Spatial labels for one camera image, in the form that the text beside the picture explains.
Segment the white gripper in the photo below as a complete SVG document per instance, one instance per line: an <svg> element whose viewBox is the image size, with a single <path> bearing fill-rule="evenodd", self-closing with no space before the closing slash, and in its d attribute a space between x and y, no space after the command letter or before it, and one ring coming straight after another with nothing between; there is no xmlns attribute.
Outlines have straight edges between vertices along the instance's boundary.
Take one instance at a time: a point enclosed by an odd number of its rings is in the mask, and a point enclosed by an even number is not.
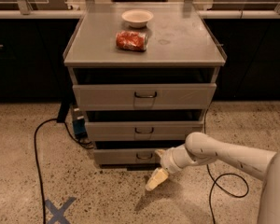
<svg viewBox="0 0 280 224"><path fill-rule="evenodd" d="M196 161L189 154L184 145L169 149L156 149L155 153L161 158L161 167L157 168L146 184L146 190L152 191L164 182L169 174L180 172L188 166L194 166Z"/></svg>

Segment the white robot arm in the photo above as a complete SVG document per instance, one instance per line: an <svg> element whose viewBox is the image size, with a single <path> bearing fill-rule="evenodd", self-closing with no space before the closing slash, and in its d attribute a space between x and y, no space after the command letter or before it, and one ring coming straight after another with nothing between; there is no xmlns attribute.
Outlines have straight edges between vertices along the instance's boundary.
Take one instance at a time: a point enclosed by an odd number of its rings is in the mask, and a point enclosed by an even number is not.
<svg viewBox="0 0 280 224"><path fill-rule="evenodd" d="M191 133L185 143L159 149L161 166L146 184L153 190L170 174L188 166L220 160L262 182L258 224L280 224L280 150L277 152L220 142L204 133Z"/></svg>

